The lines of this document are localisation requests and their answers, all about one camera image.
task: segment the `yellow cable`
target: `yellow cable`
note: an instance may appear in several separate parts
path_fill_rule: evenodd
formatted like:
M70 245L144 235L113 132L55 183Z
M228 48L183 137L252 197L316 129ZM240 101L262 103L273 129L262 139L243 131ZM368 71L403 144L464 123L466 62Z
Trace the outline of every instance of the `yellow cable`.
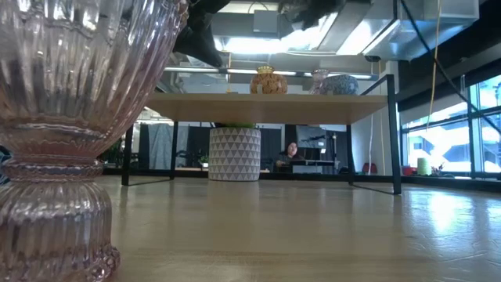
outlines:
M437 63L436 59L438 58L438 34L440 32L440 15L442 14L442 0L438 0L438 16L437 16L437 32L435 39L435 61L433 62L433 80L431 82L431 101L430 101L430 113L428 114L428 120L426 123L426 132L428 132L428 128L430 127L430 117L433 113L433 101L435 98L435 83L437 81Z

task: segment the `ribbed glass vase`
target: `ribbed glass vase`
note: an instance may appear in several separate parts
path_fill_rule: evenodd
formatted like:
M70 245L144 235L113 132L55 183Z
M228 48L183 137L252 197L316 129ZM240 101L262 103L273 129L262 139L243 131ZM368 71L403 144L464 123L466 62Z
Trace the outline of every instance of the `ribbed glass vase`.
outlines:
M0 0L0 280L101 281L119 265L96 157L131 126L186 0Z

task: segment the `blue vase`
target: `blue vase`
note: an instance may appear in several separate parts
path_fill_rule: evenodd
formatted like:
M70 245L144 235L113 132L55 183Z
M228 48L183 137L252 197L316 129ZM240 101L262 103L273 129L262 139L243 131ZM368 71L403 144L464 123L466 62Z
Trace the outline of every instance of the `blue vase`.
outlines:
M336 75L326 78L320 86L321 95L358 95L359 82L350 75Z

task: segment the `wooden tabletop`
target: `wooden tabletop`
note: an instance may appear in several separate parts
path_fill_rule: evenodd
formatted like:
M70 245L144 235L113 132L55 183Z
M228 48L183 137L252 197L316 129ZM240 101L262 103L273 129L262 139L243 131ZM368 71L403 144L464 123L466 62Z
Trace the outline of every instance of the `wooden tabletop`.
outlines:
M132 176L134 183L165 178ZM176 178L110 194L121 266L108 282L496 282L496 193ZM363 186L392 191L391 184Z
M155 92L146 106L174 121L350 125L387 106L387 97Z

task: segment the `fluorescent light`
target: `fluorescent light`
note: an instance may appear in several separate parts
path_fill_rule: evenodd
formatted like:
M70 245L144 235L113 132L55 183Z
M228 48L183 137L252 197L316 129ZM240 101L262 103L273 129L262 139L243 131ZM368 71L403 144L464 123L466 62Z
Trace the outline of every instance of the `fluorescent light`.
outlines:
M280 75L285 75L285 76L293 76L293 75L296 75L297 72L295 72L295 71L281 71L281 70L278 70L278 71L273 71L273 74L280 74Z
M216 47L216 50L222 51L224 47L222 46L222 41L220 39L214 38L214 45Z
M376 46L378 46L395 28L400 25L400 20L396 20L389 26L386 31L380 34L376 39L369 45L365 50L362 51L362 54L366 55L370 51L372 51Z
M288 47L279 39L231 38L224 51L235 54L277 54L287 50Z
M337 13L331 13L329 16L324 16L319 21L320 30L318 36L310 42L310 50L316 49L322 44L323 39L327 36L330 28L337 18Z
M229 74L257 74L257 70L228 69Z
M356 29L346 38L343 45L337 50L337 55L358 55L370 43L372 31L370 25L363 20Z
M262 2L270 11L277 11L279 5L273 2ZM266 10L260 2L230 2L219 13L253 13L255 10Z
M189 73L201 73L201 74L217 74L218 69L208 68L208 67L166 67L164 71L175 71L175 72L189 72Z
M352 76L356 79L371 79L372 78L372 75L368 75L368 74L329 74L329 75L327 75L327 77L330 78L330 77L338 76L338 75L349 75L349 76Z

